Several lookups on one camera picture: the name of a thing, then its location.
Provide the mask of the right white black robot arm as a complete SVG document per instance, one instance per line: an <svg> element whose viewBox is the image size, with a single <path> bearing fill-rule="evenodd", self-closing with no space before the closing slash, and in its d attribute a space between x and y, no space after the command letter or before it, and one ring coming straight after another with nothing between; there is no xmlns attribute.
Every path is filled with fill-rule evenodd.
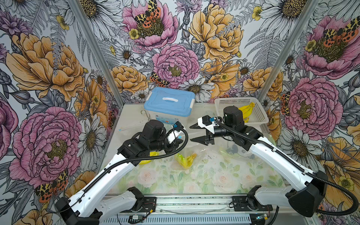
<svg viewBox="0 0 360 225"><path fill-rule="evenodd" d="M271 166L290 184L284 188L254 186L247 194L248 199L260 205L291 207L309 218L320 206L326 194L326 174L305 168L275 147L256 128L245 125L242 111L237 107L226 107L223 117L205 115L198 118L190 128L205 129L205 136L191 139L203 145L214 144L217 137L230 137L235 144Z"/></svg>

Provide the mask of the clear zip-top bag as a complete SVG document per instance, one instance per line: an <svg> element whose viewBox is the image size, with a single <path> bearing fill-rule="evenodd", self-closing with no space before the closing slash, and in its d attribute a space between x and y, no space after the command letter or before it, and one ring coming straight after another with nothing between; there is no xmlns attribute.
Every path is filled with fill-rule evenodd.
<svg viewBox="0 0 360 225"><path fill-rule="evenodd" d="M125 140L118 148L108 170L121 165L132 165L135 167L144 161L154 161L180 154L190 141L188 131L184 126L183 128L176 128L176 130L183 132L180 138L183 140L183 143L175 152L153 151L153 143L155 141L163 141L172 128L166 130L164 124L156 120L145 123L141 131L135 133L130 139Z"/></svg>

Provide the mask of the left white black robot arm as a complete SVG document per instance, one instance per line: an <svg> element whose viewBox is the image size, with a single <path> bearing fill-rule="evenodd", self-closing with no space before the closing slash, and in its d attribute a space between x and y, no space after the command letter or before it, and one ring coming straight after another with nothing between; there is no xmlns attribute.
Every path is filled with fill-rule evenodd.
<svg viewBox="0 0 360 225"><path fill-rule="evenodd" d="M84 188L70 198L60 198L56 213L67 225L98 225L116 213L141 210L144 195L135 187L106 201L103 198L140 162L173 156L187 142L188 133L179 121L169 131L160 121L148 121L141 132L123 142L108 165Z"/></svg>

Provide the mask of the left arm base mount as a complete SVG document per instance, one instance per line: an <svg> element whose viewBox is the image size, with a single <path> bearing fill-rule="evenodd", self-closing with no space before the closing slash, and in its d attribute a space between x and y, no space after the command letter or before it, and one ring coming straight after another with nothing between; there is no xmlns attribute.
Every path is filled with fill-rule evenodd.
<svg viewBox="0 0 360 225"><path fill-rule="evenodd" d="M145 196L141 200L137 200L133 208L130 210L122 211L122 213L130 213L130 212L141 212L141 213L148 213L151 210L153 212L156 211L156 205L157 205L157 198L154 196Z"/></svg>

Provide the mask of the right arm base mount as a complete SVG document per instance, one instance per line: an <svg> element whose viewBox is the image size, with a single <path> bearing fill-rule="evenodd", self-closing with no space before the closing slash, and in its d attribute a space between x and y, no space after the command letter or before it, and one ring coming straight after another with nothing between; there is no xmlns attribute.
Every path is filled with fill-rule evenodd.
<svg viewBox="0 0 360 225"><path fill-rule="evenodd" d="M235 212L270 212L273 211L271 205L261 205L256 199L247 196L232 196L229 207Z"/></svg>

